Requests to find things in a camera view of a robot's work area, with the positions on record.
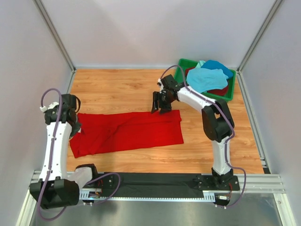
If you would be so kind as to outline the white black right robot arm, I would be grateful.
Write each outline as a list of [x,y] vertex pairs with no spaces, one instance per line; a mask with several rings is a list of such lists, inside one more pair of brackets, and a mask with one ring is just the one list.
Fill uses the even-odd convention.
[[230,187],[230,180],[233,179],[233,168],[230,166],[230,137],[233,135],[234,121],[227,102],[208,98],[186,83],[178,83],[172,75],[158,79],[157,84],[160,90],[153,92],[151,113],[170,112],[175,100],[186,103],[200,112],[203,130],[212,141],[214,155],[212,176],[203,184],[217,190]]

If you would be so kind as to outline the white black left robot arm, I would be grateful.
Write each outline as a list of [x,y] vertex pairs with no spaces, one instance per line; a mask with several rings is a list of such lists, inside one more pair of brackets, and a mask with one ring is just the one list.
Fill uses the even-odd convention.
[[70,139],[80,132],[77,113],[81,102],[71,94],[63,94],[58,102],[42,107],[47,129],[45,159],[38,182],[30,185],[30,194],[44,210],[76,205],[80,190],[98,186],[94,164],[83,164],[67,174],[67,152]]

